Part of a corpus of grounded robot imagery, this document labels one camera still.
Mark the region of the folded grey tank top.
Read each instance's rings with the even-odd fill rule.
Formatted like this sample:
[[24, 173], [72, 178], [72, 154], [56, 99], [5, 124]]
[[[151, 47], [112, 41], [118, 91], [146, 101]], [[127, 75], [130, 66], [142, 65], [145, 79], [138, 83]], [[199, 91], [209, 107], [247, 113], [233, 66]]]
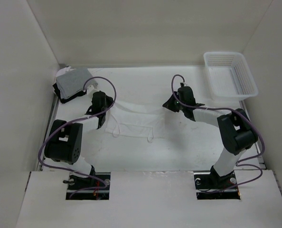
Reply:
[[87, 68], [76, 68], [56, 78], [56, 85], [60, 91], [61, 99], [68, 99], [83, 91], [85, 82], [92, 75]]

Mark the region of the white plastic mesh basket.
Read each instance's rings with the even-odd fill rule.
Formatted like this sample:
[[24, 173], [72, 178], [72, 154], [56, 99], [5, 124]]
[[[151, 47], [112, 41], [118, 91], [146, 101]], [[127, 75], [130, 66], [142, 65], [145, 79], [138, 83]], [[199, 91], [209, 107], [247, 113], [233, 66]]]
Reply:
[[239, 102], [258, 95], [258, 88], [243, 54], [203, 54], [209, 91], [217, 102]]

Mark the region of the folded white tank top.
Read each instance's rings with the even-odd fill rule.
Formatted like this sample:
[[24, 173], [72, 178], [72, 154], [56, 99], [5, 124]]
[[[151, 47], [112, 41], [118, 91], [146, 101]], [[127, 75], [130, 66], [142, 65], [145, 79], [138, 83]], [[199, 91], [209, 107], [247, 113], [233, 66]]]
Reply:
[[56, 73], [55, 75], [55, 78], [61, 76], [61, 75], [64, 75], [66, 74], [67, 72], [70, 72], [70, 71], [73, 71], [75, 70], [75, 68], [72, 68], [71, 66], [68, 66], [68, 67], [65, 67], [65, 68], [62, 68], [60, 70], [58, 70], [58, 72]]

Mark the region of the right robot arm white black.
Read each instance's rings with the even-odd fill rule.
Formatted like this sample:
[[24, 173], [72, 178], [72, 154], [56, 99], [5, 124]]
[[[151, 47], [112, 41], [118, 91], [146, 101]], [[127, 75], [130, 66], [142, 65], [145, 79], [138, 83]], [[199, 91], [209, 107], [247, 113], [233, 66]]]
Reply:
[[162, 106], [175, 113], [182, 111], [189, 120], [219, 129], [224, 148], [209, 174], [209, 182], [215, 188], [226, 183], [242, 154], [258, 140], [243, 109], [215, 109], [197, 103], [189, 86], [182, 85]]

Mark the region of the white tank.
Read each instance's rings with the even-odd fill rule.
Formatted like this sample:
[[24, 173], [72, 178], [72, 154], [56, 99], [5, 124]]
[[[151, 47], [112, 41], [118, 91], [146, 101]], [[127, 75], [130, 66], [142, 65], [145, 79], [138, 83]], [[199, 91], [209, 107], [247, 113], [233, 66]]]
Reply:
[[109, 111], [105, 132], [113, 137], [146, 138], [151, 143], [165, 136], [165, 111], [157, 105], [118, 101]]
[[70, 72], [70, 71], [73, 71], [75, 70], [75, 68], [72, 68], [71, 66], [68, 66], [68, 67], [65, 67], [65, 68], [62, 68], [60, 70], [58, 70], [58, 72], [56, 73], [55, 75], [55, 78], [61, 76], [61, 75], [64, 75], [66, 74], [67, 72]]

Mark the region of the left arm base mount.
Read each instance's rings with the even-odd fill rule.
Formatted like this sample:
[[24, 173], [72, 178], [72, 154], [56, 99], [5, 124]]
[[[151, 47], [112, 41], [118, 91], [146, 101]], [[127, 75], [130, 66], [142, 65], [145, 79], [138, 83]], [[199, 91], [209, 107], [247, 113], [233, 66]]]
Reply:
[[70, 174], [63, 183], [67, 185], [66, 200], [109, 200], [110, 172], [92, 172], [96, 177], [107, 182], [107, 186], [98, 180]]

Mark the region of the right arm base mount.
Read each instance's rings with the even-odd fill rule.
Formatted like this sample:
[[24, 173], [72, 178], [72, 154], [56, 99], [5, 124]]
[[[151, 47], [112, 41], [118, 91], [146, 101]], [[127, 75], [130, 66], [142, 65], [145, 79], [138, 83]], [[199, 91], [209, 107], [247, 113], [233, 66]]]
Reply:
[[227, 175], [221, 180], [214, 181], [210, 172], [195, 172], [194, 181], [196, 197], [198, 200], [239, 200], [238, 187], [230, 188], [237, 184], [235, 173]]

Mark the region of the metal table edge rail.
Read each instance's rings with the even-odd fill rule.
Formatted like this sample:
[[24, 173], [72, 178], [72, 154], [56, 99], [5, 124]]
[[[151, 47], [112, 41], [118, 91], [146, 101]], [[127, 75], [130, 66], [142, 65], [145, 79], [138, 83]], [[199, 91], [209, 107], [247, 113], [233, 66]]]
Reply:
[[[63, 68], [64, 66], [62, 66], [63, 64], [58, 64], [58, 70], [60, 70], [61, 68]], [[51, 105], [51, 110], [50, 110], [50, 114], [49, 114], [49, 118], [47, 121], [47, 126], [46, 126], [46, 131], [44, 134], [44, 141], [47, 139], [47, 137], [49, 136], [50, 133], [50, 129], [51, 129], [51, 122], [53, 122], [55, 116], [56, 116], [56, 111], [57, 111], [57, 106], [58, 106], [58, 97], [54, 92], [53, 89], [53, 100], [52, 100], [52, 105]], [[42, 171], [42, 165], [40, 164], [40, 162], [37, 159], [37, 163], [36, 163], [36, 167], [35, 167], [35, 171]]]

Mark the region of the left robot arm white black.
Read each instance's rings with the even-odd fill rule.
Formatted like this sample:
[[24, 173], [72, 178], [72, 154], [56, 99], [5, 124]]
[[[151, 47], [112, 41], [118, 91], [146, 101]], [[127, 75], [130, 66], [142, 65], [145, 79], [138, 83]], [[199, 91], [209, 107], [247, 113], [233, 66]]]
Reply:
[[84, 116], [68, 122], [56, 119], [38, 154], [42, 166], [73, 172], [80, 177], [79, 183], [84, 189], [93, 188], [98, 178], [94, 167], [81, 156], [82, 136], [104, 125], [106, 113], [114, 102], [106, 93], [95, 92]]

